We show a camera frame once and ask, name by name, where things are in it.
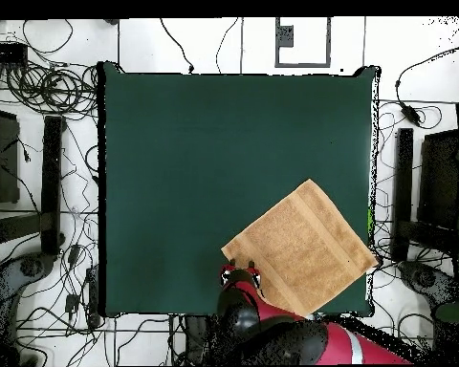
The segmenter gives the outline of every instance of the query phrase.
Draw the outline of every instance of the power adapter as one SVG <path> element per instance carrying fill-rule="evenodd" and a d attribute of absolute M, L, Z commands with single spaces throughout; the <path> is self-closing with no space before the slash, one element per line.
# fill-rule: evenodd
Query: power adapter
<path fill-rule="evenodd" d="M 416 110 L 411 107 L 410 105 L 406 105 L 404 103 L 400 104 L 402 106 L 402 113 L 406 117 L 408 121 L 416 126 L 420 126 L 420 116 L 416 112 Z"/>
<path fill-rule="evenodd" d="M 68 294 L 66 296 L 65 313 L 68 313 L 70 316 L 72 313 L 77 313 L 79 303 L 80 297 L 78 295 Z"/>
<path fill-rule="evenodd" d="M 77 262 L 79 255 L 80 255 L 80 246 L 73 245 L 70 250 L 70 254 L 68 255 L 68 263 L 70 264 L 70 270 L 73 268 L 73 266 Z"/>

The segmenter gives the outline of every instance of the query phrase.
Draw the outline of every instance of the green tabletop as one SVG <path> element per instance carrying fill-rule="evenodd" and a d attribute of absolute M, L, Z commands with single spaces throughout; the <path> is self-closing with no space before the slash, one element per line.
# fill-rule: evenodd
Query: green tabletop
<path fill-rule="evenodd" d="M 374 68 L 357 77 L 103 69 L 108 313 L 214 313 L 221 247 L 309 178 L 368 242 Z M 363 277 L 321 311 L 367 312 L 365 291 Z"/>

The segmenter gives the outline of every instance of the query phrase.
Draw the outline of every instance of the floor tile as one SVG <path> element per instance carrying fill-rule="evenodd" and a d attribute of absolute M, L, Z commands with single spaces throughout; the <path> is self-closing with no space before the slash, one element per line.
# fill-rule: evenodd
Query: floor tile
<path fill-rule="evenodd" d="M 42 350 L 48 355 L 45 367 L 108 367 L 113 365 L 114 334 L 94 332 L 94 335 L 64 336 L 64 332 L 48 332 L 42 335 L 39 331 L 20 331 L 19 342 Z M 41 366 L 45 357 L 31 349 L 17 348 L 21 355 L 36 354 Z"/>
<path fill-rule="evenodd" d="M 73 27 L 70 41 L 55 53 L 47 54 L 52 61 L 95 65 L 100 60 L 117 61 L 118 30 L 100 19 L 71 19 Z M 0 23 L 0 40 L 24 41 L 23 20 L 5 20 Z M 39 51 L 51 51 L 61 46 L 71 29 L 64 19 L 31 20 L 26 24 L 26 36 Z M 43 62 L 29 51 L 29 59 Z"/>
<path fill-rule="evenodd" d="M 363 21 L 363 17 L 332 17 L 330 68 L 303 69 L 274 67 L 274 17 L 245 17 L 243 28 L 243 73 L 268 75 L 352 75 L 362 66 Z M 310 48 L 313 49 L 312 40 L 310 40 Z"/>
<path fill-rule="evenodd" d="M 168 333 L 138 334 L 117 333 L 117 347 L 120 356 L 119 366 L 159 366 L 170 364 L 171 353 L 168 351 Z M 185 342 L 181 334 L 174 339 L 173 348 L 177 354 L 185 350 Z"/>
<path fill-rule="evenodd" d="M 141 331 L 168 332 L 168 315 L 165 313 L 126 313 L 117 320 L 117 330 L 119 331 L 136 331 L 139 327 L 141 327 Z"/>
<path fill-rule="evenodd" d="M 459 17 L 367 17 L 365 64 L 381 66 L 380 98 L 396 99 L 400 73 L 459 45 Z M 402 100 L 459 101 L 459 52 L 406 72 Z"/>
<path fill-rule="evenodd" d="M 236 17 L 164 18 L 180 43 L 194 74 L 217 74 L 216 54 L 225 31 Z M 222 73 L 239 73 L 240 20 L 226 35 L 218 55 Z M 129 18 L 120 22 L 120 65 L 131 73 L 188 73 L 180 48 L 164 31 L 159 18 Z"/>

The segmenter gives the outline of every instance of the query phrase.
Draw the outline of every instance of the tan towel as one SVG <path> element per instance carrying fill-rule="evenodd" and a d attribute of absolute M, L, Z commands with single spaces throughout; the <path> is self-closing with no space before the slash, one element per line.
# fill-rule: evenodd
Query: tan towel
<path fill-rule="evenodd" d="M 239 267 L 253 260 L 262 273 L 267 301 L 301 316 L 322 307 L 377 265 L 374 255 L 311 180 L 222 251 Z"/>

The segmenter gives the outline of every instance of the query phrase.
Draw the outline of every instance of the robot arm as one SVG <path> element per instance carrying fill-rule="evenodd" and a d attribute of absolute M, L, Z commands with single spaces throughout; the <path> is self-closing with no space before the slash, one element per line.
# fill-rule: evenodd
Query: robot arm
<path fill-rule="evenodd" d="M 220 330 L 215 364 L 409 364 L 384 347 L 334 322 L 310 321 L 258 294 L 259 271 L 231 261 L 220 271 Z"/>

